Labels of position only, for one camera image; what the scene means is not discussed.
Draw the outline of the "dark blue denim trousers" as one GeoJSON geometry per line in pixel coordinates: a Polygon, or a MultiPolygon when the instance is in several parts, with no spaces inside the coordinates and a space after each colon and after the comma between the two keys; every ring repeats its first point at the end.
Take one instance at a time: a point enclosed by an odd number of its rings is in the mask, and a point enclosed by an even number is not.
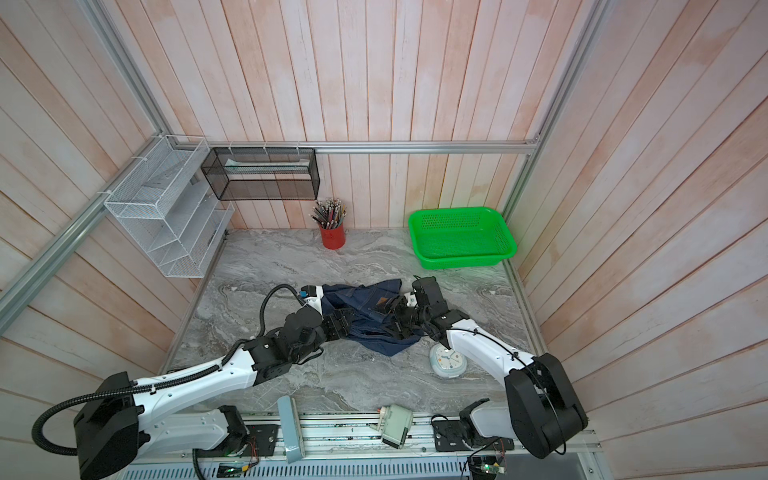
{"type": "Polygon", "coordinates": [[[353,310],[348,339],[369,350],[392,357],[418,343],[418,332],[408,336],[391,333],[394,330],[392,309],[400,297],[401,279],[389,279],[372,285],[323,285],[323,312],[353,310]]]}

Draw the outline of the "green plastic basket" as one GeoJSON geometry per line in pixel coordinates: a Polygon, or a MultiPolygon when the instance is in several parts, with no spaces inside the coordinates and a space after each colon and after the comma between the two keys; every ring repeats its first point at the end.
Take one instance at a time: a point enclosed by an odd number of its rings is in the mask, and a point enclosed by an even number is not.
{"type": "Polygon", "coordinates": [[[502,215],[487,207],[416,211],[408,229],[414,253],[427,270],[494,266],[517,252],[502,215]]]}

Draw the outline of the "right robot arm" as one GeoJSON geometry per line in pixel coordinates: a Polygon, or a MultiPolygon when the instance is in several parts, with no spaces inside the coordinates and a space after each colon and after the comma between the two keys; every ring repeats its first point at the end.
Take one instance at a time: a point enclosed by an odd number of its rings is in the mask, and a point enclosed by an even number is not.
{"type": "Polygon", "coordinates": [[[565,454],[567,442],[587,428],[587,414],[555,356],[533,355],[493,336],[467,313],[450,307],[435,278],[416,279],[411,292],[387,301],[385,312],[392,335],[428,336],[482,367],[504,387],[504,401],[481,399],[461,411],[462,436],[468,443],[515,439],[543,459],[565,454]]]}

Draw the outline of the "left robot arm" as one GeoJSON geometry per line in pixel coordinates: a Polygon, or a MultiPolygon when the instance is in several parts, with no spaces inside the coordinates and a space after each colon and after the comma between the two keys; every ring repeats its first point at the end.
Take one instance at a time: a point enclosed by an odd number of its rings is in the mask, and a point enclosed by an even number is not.
{"type": "Polygon", "coordinates": [[[282,327],[237,342],[223,357],[153,378],[130,380],[114,374],[81,399],[74,421],[79,475],[103,479],[159,448],[208,449],[240,432],[233,414],[216,410],[193,429],[172,427],[169,418],[209,398],[255,387],[288,373],[322,353],[323,344],[348,336],[350,308],[322,314],[303,306],[282,327]]]}

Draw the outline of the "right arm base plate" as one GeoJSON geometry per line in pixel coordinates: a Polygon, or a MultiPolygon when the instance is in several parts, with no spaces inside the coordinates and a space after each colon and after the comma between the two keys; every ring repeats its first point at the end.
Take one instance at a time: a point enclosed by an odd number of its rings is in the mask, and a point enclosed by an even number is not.
{"type": "Polygon", "coordinates": [[[434,415],[430,425],[438,452],[474,451],[481,447],[498,451],[515,450],[513,439],[483,437],[468,420],[452,420],[443,415],[434,415]]]}

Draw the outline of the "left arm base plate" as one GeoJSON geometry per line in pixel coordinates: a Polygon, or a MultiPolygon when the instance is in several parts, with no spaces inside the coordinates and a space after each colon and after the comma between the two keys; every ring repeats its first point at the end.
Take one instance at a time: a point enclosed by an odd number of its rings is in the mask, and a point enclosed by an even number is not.
{"type": "Polygon", "coordinates": [[[212,450],[201,450],[201,458],[244,458],[271,457],[274,455],[280,426],[276,423],[251,424],[247,426],[249,434],[240,440],[225,440],[212,450]]]}

